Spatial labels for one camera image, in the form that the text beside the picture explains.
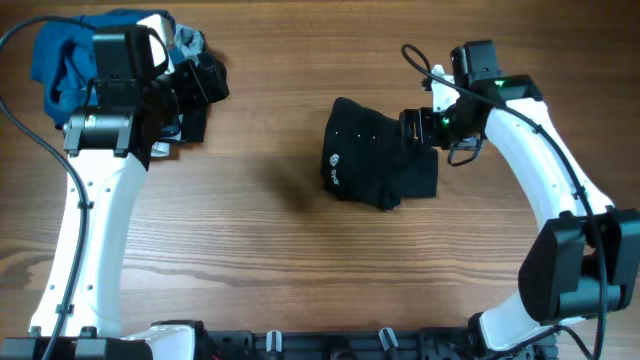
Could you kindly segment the black t-shirt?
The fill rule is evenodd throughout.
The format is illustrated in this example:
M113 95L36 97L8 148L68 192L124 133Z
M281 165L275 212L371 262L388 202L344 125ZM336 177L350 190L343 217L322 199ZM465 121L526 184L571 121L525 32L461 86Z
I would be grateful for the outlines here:
M399 121L339 97L325 128L320 175L344 201L392 210L404 198L434 198L438 153L401 134Z

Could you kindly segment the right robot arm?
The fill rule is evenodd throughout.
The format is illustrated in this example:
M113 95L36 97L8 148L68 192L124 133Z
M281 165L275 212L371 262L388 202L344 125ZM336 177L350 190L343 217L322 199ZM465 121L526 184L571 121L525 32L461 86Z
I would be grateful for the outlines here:
M510 166L533 210L537 237L517 289L499 305L473 315L436 343L465 359L500 359L537 350L577 323L596 323L589 359L602 356L611 312L625 309L639 268L639 213L620 210L580 168L555 130L533 81L494 71L425 75L429 107L406 110L402 126L450 152L477 155L493 144Z

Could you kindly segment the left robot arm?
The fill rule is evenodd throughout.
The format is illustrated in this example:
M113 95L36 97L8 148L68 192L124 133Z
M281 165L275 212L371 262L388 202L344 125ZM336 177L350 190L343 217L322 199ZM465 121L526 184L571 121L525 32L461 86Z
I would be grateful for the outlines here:
M47 287L5 359L206 359L213 342L194 320L121 332L120 280L130 218L159 143L200 140L209 104L227 91L190 61L174 63L170 26L151 16L93 27L97 72L63 124L54 157L68 180Z

